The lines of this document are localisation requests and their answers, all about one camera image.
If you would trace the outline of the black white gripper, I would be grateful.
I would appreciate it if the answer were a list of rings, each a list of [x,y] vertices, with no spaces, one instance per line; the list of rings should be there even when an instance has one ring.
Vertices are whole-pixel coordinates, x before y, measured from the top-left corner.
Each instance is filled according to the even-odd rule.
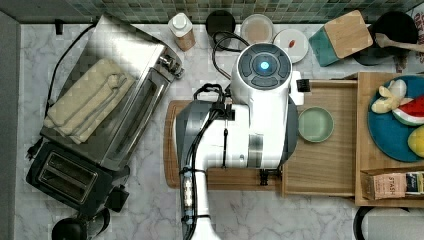
[[[304,94],[311,91],[308,79],[304,79],[299,71],[292,72],[289,96],[295,105],[304,104]]]

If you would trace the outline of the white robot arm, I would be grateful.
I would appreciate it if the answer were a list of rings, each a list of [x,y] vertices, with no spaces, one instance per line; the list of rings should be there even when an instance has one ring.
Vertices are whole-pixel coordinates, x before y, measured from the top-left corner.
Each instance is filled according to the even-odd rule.
[[[309,90],[283,49],[257,43],[241,51],[226,89],[207,83],[196,91],[173,123],[183,240],[219,240],[209,213],[208,169],[276,170],[290,158],[297,108]]]

